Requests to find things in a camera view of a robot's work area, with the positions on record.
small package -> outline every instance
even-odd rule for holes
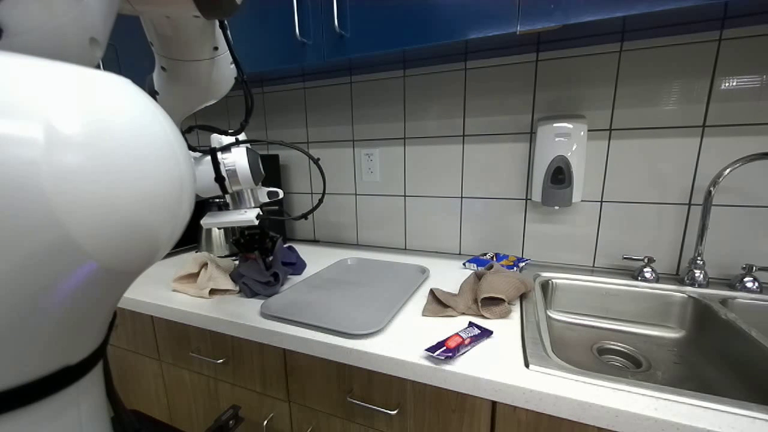
[[[482,256],[469,258],[464,266],[472,271],[487,271],[493,266],[523,271],[528,266],[528,259],[517,256],[505,256],[505,253],[482,253]]]
[[[469,353],[472,349],[475,349],[479,344],[482,344],[485,340],[490,340],[496,332],[472,322],[466,324],[461,332],[443,340],[439,344],[427,349],[427,359],[432,364],[450,364],[454,359],[461,359],[464,353]]]

tile backsplash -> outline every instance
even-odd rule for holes
[[[691,258],[709,180],[728,161],[768,151],[768,30],[540,48],[517,58],[259,86],[251,137],[307,146],[329,197],[290,226],[299,241],[628,266],[661,271]],[[197,121],[236,124],[241,100]],[[584,116],[592,127],[584,203],[528,203],[535,124]],[[319,175],[284,157],[286,205],[318,199]],[[719,192],[706,258],[714,275],[768,265],[768,163]]]

gray cutting board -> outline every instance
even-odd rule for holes
[[[431,271],[415,265],[342,259],[286,287],[263,305],[270,319],[305,324],[347,336],[382,332]]]

soap dispenser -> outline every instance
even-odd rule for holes
[[[586,175],[586,140],[584,119],[540,121],[533,145],[530,199],[562,210],[581,203]]]

kitchen counter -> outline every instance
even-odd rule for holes
[[[425,349],[466,328],[469,317],[434,319],[422,317],[421,311],[431,289],[460,292],[460,283],[469,277],[460,258],[302,244],[295,248],[307,259],[305,277],[347,258],[370,258],[427,266],[431,280],[384,332],[366,340],[347,340],[264,319],[259,314],[263,301],[248,301],[234,294],[222,294],[210,301],[173,294],[172,281],[190,256],[172,258],[148,269],[131,287],[120,307],[608,430],[768,430],[768,421],[762,419],[530,373],[523,364],[518,305],[510,319],[479,319],[496,332],[490,341],[451,366],[432,366],[422,359]]]

